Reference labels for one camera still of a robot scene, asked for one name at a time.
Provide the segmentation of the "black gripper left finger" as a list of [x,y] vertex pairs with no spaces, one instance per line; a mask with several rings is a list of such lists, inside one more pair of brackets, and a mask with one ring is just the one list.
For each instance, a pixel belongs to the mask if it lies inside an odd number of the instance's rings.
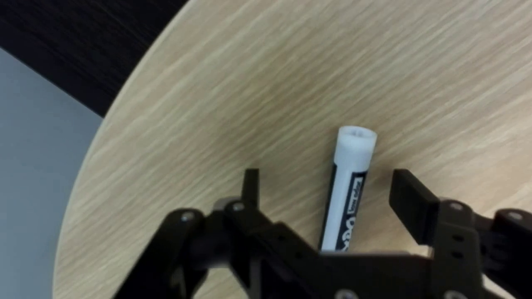
[[272,239],[288,239],[290,229],[283,223],[273,223],[260,209],[262,175],[259,168],[245,171],[239,196],[222,198],[214,208],[214,234],[230,239],[235,236],[270,234]]

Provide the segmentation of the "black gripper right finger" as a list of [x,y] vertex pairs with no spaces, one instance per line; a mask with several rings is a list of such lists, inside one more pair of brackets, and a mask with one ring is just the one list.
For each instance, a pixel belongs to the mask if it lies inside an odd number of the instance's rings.
[[438,248],[445,243],[480,244],[478,216],[458,200],[441,200],[410,170],[395,170],[390,206],[421,246]]

